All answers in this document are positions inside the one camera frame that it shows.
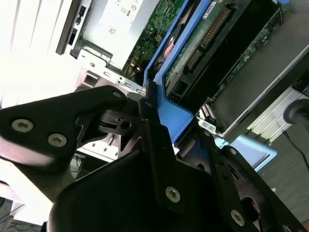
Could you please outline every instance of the green circuit board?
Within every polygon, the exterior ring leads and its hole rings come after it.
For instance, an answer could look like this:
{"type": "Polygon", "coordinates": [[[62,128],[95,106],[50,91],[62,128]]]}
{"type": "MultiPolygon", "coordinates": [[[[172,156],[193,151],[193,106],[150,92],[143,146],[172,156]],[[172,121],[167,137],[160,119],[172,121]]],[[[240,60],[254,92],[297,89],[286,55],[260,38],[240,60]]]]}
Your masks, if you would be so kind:
{"type": "Polygon", "coordinates": [[[257,34],[256,38],[251,42],[249,47],[242,54],[241,58],[231,69],[231,72],[226,76],[226,78],[220,83],[220,90],[213,96],[210,101],[213,101],[217,98],[217,96],[224,89],[226,84],[236,76],[241,68],[246,64],[246,62],[251,58],[251,56],[263,45],[267,44],[270,34],[272,30],[275,28],[277,24],[281,24],[278,22],[278,19],[281,18],[280,9],[274,14],[274,16],[270,19],[270,21],[263,27],[263,29],[257,34]]]}
{"type": "Polygon", "coordinates": [[[184,0],[159,1],[131,53],[127,66],[123,69],[123,75],[130,78],[135,72],[135,70],[130,67],[130,59],[134,59],[134,61],[141,66],[151,60],[183,3],[184,0]]]}
{"type": "Polygon", "coordinates": [[[227,18],[229,10],[225,5],[225,1],[213,1],[208,7],[204,17],[198,23],[188,42],[184,45],[177,59],[165,76],[166,87],[168,87],[169,83],[173,81],[176,74],[183,71],[186,64],[194,67],[195,62],[202,55],[202,52],[198,47],[200,46],[202,49],[205,49],[211,39],[215,36],[225,18],[227,18]]]}

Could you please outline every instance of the cable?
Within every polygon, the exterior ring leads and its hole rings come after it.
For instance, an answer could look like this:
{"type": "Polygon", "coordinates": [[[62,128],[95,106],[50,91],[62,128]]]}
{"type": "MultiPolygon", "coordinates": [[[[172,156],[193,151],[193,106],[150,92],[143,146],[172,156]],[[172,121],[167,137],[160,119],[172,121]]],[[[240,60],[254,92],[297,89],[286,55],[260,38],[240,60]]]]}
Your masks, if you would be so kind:
{"type": "Polygon", "coordinates": [[[12,227],[14,227],[15,228],[15,226],[17,226],[17,225],[22,225],[22,221],[20,221],[20,222],[18,222],[18,223],[16,223],[16,224],[14,224],[14,225],[10,225],[9,227],[8,227],[8,229],[10,229],[10,228],[12,228],[12,227]]]}
{"type": "Polygon", "coordinates": [[[31,226],[29,226],[27,229],[19,229],[19,228],[17,228],[16,225],[15,225],[14,228],[15,228],[16,230],[18,230],[18,231],[27,231],[27,230],[31,229],[31,226]]]}
{"type": "Polygon", "coordinates": [[[34,229],[33,229],[33,226],[31,226],[31,229],[32,229],[34,232],[39,232],[39,231],[34,230],[34,229]]]}
{"type": "Polygon", "coordinates": [[[10,213],[8,213],[8,214],[4,215],[3,217],[1,217],[1,218],[0,218],[0,221],[1,221],[2,219],[4,219],[6,216],[10,215],[10,214],[11,214],[12,212],[14,212],[15,210],[12,210],[10,213]]]}
{"type": "Polygon", "coordinates": [[[288,132],[284,131],[283,134],[284,134],[284,136],[289,140],[289,142],[290,142],[291,145],[295,148],[295,150],[297,150],[297,151],[301,154],[301,156],[303,157],[303,160],[304,160],[304,162],[305,162],[305,165],[306,165],[306,167],[307,167],[307,169],[308,169],[308,172],[309,172],[309,164],[308,164],[308,161],[307,161],[307,158],[306,158],[304,152],[302,152],[302,150],[300,150],[300,149],[295,145],[295,143],[291,140],[291,138],[290,138],[288,132]]]}

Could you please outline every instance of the black plastic bracket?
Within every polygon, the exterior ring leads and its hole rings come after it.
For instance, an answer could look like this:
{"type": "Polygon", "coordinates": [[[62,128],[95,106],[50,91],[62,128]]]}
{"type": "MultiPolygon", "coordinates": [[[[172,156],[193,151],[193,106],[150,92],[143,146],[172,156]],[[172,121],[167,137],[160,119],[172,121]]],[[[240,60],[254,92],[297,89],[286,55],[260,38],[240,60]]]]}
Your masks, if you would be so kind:
{"type": "MultiPolygon", "coordinates": [[[[203,135],[202,140],[206,139],[209,136],[203,135]]],[[[208,155],[223,220],[235,232],[258,232],[243,210],[226,157],[214,150],[209,150],[208,155]]]]}
{"type": "Polygon", "coordinates": [[[234,178],[234,181],[239,196],[242,199],[252,198],[259,208],[261,231],[306,231],[235,148],[224,146],[222,154],[226,156],[228,163],[238,172],[239,177],[234,178]]]}
{"type": "Polygon", "coordinates": [[[186,205],[185,188],[181,185],[181,173],[177,172],[176,157],[168,129],[160,124],[156,107],[156,84],[148,81],[146,97],[140,99],[140,124],[130,140],[120,144],[119,156],[134,150],[142,150],[150,159],[156,201],[160,206],[175,213],[183,213],[186,205]],[[167,187],[176,188],[180,194],[179,202],[172,202],[166,195],[167,187]]]}
{"type": "Polygon", "coordinates": [[[108,109],[121,109],[125,103],[126,97],[120,90],[103,86],[1,109],[0,155],[44,172],[63,171],[92,118],[108,109]],[[17,119],[28,120],[33,128],[27,132],[15,130],[13,122],[17,119]],[[48,137],[55,133],[66,138],[64,146],[48,142],[48,137]]]}

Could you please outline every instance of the label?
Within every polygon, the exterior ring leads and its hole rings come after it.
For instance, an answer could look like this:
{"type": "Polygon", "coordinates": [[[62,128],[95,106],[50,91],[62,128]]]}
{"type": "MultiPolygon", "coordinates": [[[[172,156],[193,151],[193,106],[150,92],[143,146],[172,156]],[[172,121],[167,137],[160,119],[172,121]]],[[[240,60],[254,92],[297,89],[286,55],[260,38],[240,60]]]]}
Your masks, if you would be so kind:
{"type": "Polygon", "coordinates": [[[204,16],[203,16],[203,19],[206,19],[208,16],[209,16],[209,14],[211,13],[211,11],[213,10],[213,8],[214,8],[214,6],[217,4],[217,2],[216,1],[213,1],[211,4],[210,4],[210,6],[208,7],[208,9],[206,10],[206,12],[205,12],[205,14],[204,14],[204,16]]]}
{"type": "Polygon", "coordinates": [[[104,34],[120,36],[126,34],[140,10],[143,0],[109,0],[100,24],[104,34]]]}

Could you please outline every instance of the silver screw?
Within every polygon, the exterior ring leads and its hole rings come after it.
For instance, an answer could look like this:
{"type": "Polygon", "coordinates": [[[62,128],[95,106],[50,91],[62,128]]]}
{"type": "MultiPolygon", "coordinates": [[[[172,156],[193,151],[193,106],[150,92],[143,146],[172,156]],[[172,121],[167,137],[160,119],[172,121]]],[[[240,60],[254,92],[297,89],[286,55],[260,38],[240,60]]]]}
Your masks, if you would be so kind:
{"type": "Polygon", "coordinates": [[[115,92],[115,91],[114,91],[112,94],[113,94],[115,97],[118,97],[118,98],[120,98],[120,97],[121,97],[121,94],[120,94],[120,93],[118,93],[118,92],[115,92]]]}
{"type": "Polygon", "coordinates": [[[204,134],[207,135],[207,136],[211,135],[211,133],[208,130],[204,130],[204,134]]]}
{"type": "Polygon", "coordinates": [[[291,229],[287,225],[282,225],[284,232],[292,232],[291,229]]]}
{"type": "Polygon", "coordinates": [[[171,202],[178,203],[180,201],[180,193],[174,187],[167,187],[165,190],[165,194],[171,202]]]}
{"type": "Polygon", "coordinates": [[[12,128],[18,132],[28,132],[33,129],[33,123],[27,119],[17,119],[12,123],[12,128]]]}
{"type": "Polygon", "coordinates": [[[243,219],[242,215],[240,214],[240,212],[238,212],[237,210],[233,209],[231,211],[231,216],[232,219],[240,226],[244,226],[245,225],[245,220],[243,219]]]}
{"type": "Polygon", "coordinates": [[[62,134],[51,134],[48,137],[48,143],[52,146],[62,147],[67,144],[67,138],[62,134]]]}
{"type": "Polygon", "coordinates": [[[153,106],[150,102],[145,102],[145,104],[148,105],[149,107],[153,106]]]}
{"type": "Polygon", "coordinates": [[[233,154],[233,155],[237,155],[237,151],[235,151],[234,149],[230,149],[230,152],[233,154]]]}

